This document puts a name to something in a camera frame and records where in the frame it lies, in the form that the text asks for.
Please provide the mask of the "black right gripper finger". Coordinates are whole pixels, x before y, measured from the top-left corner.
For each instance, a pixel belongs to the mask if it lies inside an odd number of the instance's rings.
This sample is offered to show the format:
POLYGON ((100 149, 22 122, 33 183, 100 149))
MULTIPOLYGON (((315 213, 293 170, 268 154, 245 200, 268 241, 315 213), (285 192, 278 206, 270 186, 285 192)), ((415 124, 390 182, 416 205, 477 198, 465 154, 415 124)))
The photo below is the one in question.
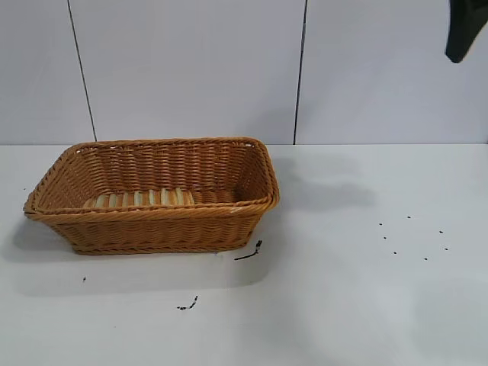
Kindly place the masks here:
POLYGON ((487 23, 487 0, 450 0, 445 55, 460 63, 487 23))

